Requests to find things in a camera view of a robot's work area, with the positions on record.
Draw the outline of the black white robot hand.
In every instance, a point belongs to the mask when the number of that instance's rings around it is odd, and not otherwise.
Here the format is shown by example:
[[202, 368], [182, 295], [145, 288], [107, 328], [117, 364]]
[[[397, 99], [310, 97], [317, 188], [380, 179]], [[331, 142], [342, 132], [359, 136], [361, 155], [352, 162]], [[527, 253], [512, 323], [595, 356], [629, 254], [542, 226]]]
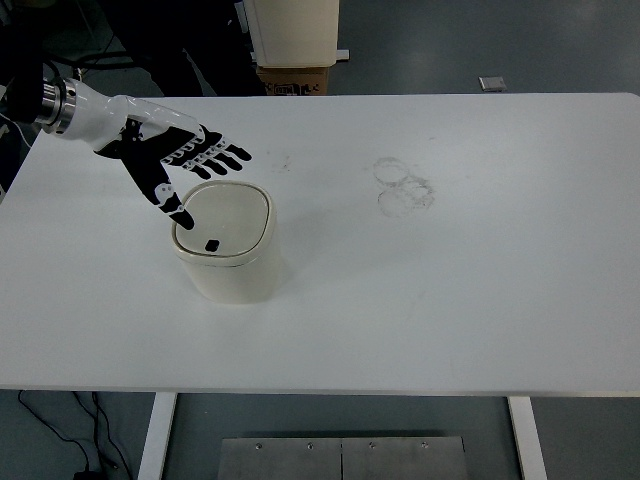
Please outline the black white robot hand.
[[126, 95], [103, 95], [77, 80], [58, 82], [60, 110], [58, 136], [81, 140], [102, 156], [139, 157], [133, 180], [144, 197], [176, 224], [194, 228], [161, 164], [180, 166], [202, 179], [240, 171], [236, 160], [249, 161], [243, 148], [224, 143], [224, 136], [209, 131], [195, 118], [147, 100]]

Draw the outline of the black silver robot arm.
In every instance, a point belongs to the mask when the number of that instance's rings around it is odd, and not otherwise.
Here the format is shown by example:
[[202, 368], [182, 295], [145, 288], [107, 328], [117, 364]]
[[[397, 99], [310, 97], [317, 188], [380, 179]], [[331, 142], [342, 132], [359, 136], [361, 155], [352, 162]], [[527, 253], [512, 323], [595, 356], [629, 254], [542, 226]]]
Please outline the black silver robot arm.
[[208, 180], [239, 171], [252, 158], [187, 114], [126, 95], [103, 95], [79, 80], [46, 81], [39, 60], [2, 55], [1, 83], [9, 119], [37, 123], [52, 136], [82, 141], [97, 155], [120, 161], [144, 197], [186, 230], [195, 220], [167, 167]]

